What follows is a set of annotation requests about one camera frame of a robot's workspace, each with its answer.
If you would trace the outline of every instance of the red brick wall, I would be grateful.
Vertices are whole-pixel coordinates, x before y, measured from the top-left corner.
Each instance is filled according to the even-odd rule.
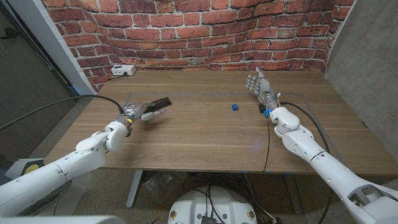
[[[138,70],[316,70],[354,0],[43,0],[95,90]]]

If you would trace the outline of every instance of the floor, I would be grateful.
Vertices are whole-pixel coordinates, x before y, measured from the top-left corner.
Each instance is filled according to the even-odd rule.
[[[79,100],[37,146],[30,158],[45,157],[89,102],[89,99]],[[152,223],[156,219],[155,223],[167,223],[170,207],[175,199],[182,195],[183,181],[179,180],[169,188],[172,194],[167,198],[162,198],[164,201],[162,204],[158,204],[146,185],[141,184],[135,206],[128,209],[125,203],[133,175],[133,170],[94,170],[74,215],[116,215],[124,219],[126,223]],[[293,212],[282,175],[248,174],[257,192],[259,204],[273,216],[281,218],[285,224],[318,223],[328,198],[327,184],[316,175],[295,175],[294,177],[305,213],[303,215],[296,215]],[[365,179],[398,190],[398,179],[392,177],[365,177]],[[351,224],[355,222],[334,195],[323,223]]]

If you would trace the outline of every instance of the wood grain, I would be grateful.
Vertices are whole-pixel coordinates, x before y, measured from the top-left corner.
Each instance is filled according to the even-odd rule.
[[[137,72],[110,81],[100,95],[124,104],[169,97],[166,114],[148,122],[136,121],[118,152],[108,153],[105,168],[262,172],[267,155],[267,119],[259,113],[257,97],[244,85],[254,72],[167,71]],[[265,72],[282,101],[313,111],[349,168],[358,174],[396,175],[398,165],[373,134],[317,72]],[[239,106],[232,111],[231,104]],[[287,105],[324,147],[312,122]],[[117,116],[116,107],[94,99],[47,156],[54,161]],[[313,174],[301,158],[290,153],[270,125],[267,172]],[[334,156],[338,154],[331,149]]]

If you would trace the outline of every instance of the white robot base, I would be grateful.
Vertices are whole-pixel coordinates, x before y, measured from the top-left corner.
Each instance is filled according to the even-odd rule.
[[[240,194],[219,186],[208,189],[209,186],[198,187],[174,202],[168,224],[221,223],[220,219],[225,223],[257,224],[253,207]]]

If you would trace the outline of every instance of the metal table leg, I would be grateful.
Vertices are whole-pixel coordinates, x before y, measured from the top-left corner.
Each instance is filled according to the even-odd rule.
[[[303,207],[301,205],[299,192],[297,190],[296,181],[294,180],[294,176],[290,174],[284,175],[285,184],[287,190],[289,191],[290,201],[293,205],[293,211],[297,215],[301,215],[303,213]]]
[[[139,182],[141,181],[142,170],[136,170],[134,177],[132,178],[129,196],[127,196],[126,207],[131,208],[136,201],[136,196],[138,193]]]

